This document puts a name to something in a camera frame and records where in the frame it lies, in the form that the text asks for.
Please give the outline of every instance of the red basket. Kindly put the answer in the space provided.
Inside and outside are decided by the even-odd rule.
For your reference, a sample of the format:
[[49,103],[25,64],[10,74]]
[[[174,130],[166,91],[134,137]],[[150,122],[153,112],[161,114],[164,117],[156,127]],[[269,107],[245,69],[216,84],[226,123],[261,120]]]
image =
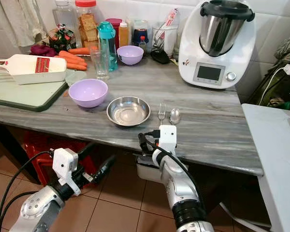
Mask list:
[[[88,142],[64,138],[59,136],[49,136],[44,133],[27,131],[25,133],[24,145],[29,158],[41,151],[47,151],[50,148],[69,148],[74,152],[80,151]],[[98,148],[94,148],[92,154],[79,161],[88,174],[96,173],[99,165],[102,163],[98,155]],[[40,182],[45,186],[54,177],[56,173],[52,169],[53,159],[48,154],[41,154],[32,161],[32,164],[38,174]]]

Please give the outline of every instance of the spoon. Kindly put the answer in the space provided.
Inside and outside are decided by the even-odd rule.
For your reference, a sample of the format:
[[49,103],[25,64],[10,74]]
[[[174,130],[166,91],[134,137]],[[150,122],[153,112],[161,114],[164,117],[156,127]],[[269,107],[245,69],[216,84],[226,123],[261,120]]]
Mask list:
[[170,112],[169,122],[172,125],[176,125],[177,123],[179,123],[179,121],[180,121],[180,112],[179,109],[175,108]]

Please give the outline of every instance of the white table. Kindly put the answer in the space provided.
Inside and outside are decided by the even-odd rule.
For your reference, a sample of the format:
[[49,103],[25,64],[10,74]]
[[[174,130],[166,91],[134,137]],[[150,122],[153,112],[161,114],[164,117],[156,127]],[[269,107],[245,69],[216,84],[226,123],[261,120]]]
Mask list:
[[274,232],[290,232],[290,111],[243,104],[263,167],[261,193]]

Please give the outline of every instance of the fork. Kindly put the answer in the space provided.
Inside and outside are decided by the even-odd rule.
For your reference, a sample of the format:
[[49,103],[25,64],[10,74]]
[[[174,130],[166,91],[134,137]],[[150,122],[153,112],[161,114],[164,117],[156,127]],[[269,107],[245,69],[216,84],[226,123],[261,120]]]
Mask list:
[[166,104],[160,103],[160,109],[158,112],[158,118],[160,120],[160,125],[163,124],[163,120],[165,119],[165,112],[166,112]]

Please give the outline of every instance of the white appliance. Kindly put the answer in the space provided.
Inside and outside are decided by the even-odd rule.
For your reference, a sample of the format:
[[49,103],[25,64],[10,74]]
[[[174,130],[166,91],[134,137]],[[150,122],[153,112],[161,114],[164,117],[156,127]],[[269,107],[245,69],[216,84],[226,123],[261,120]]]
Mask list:
[[182,33],[178,59],[181,77],[202,87],[235,85],[255,45],[254,15],[246,1],[200,2]]

